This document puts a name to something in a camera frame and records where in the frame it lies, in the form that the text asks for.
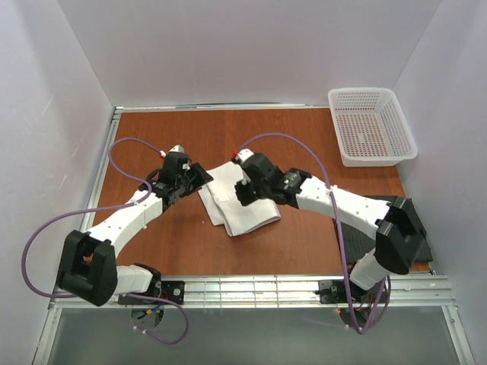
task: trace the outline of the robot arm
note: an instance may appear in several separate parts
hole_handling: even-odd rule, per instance
[[[365,198],[326,184],[298,169],[283,173],[265,155],[245,149],[234,155],[241,166],[243,180],[235,186],[242,205],[260,198],[297,209],[316,211],[334,218],[330,193],[336,199],[343,223],[360,230],[376,241],[376,247],[359,260],[350,274],[357,297],[366,294],[389,273],[405,275],[415,261],[426,238],[410,199],[397,197],[389,202]]]
[[[96,306],[114,294],[159,297],[161,273],[141,264],[116,266],[116,257],[150,221],[212,180],[176,146],[167,153],[162,168],[149,174],[152,193],[143,202],[136,203],[147,194],[146,185],[128,201],[133,206],[119,209],[87,232],[74,230],[66,237],[56,284]]]

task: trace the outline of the white towel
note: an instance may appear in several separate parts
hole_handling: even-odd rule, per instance
[[[227,162],[208,171],[213,177],[198,191],[214,226],[225,225],[228,236],[252,232],[281,219],[277,205],[270,199],[260,199],[243,207],[235,195],[235,183],[243,179],[240,166]]]

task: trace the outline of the white plastic basket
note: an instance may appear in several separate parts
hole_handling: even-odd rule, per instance
[[[392,90],[334,89],[328,93],[328,101],[345,166],[393,166],[418,154]]]

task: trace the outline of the brown wooden board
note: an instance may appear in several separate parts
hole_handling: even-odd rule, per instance
[[[207,170],[230,160],[232,151],[264,132],[301,139],[322,159],[333,185],[360,195],[404,195],[395,167],[347,168],[340,159],[329,109],[215,110],[123,113],[116,139],[137,137],[165,151],[181,144]],[[250,148],[287,170],[297,167],[320,176],[301,147],[284,138],[256,141]],[[117,146],[116,163],[146,177],[161,166],[153,151],[135,142]],[[138,183],[108,167],[99,206],[126,202]],[[141,262],[163,275],[334,275],[342,272],[333,221],[321,214],[279,207],[282,219],[230,238],[214,227],[198,196],[181,199],[126,245],[119,265]],[[110,212],[100,212],[95,224]],[[427,265],[417,266],[429,270]]]

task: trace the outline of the white wall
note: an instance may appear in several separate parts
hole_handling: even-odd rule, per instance
[[[487,363],[487,3],[443,0],[395,91],[419,147],[404,187]]]
[[[55,0],[0,4],[0,363],[33,359],[49,300],[21,277],[29,235],[50,217],[85,207],[112,106]],[[53,288],[60,222],[34,243],[28,270]]]
[[[58,0],[122,106],[328,104],[392,87],[440,0]]]

